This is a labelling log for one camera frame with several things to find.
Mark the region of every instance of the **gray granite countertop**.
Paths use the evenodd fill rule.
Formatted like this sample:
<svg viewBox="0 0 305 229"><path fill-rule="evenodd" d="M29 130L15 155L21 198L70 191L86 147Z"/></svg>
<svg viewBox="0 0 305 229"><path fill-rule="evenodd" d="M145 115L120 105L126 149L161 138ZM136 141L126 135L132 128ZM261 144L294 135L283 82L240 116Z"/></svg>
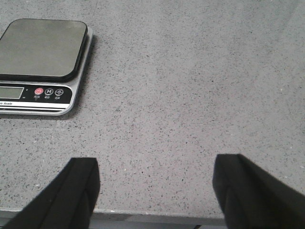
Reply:
<svg viewBox="0 0 305 229"><path fill-rule="evenodd" d="M96 157L98 212L223 217L217 154L242 153L305 194L305 2L0 2L80 20L94 44L76 107L0 116L0 209L20 209L71 157Z"/></svg>

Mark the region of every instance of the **scale weighing platform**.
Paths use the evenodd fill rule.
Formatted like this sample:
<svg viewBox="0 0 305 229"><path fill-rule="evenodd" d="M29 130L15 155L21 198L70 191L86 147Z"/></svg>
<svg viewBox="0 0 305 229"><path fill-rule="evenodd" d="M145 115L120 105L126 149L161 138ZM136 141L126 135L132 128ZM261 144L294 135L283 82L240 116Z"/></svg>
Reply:
<svg viewBox="0 0 305 229"><path fill-rule="evenodd" d="M92 36L81 21L13 21L0 39L0 114L70 111Z"/></svg>

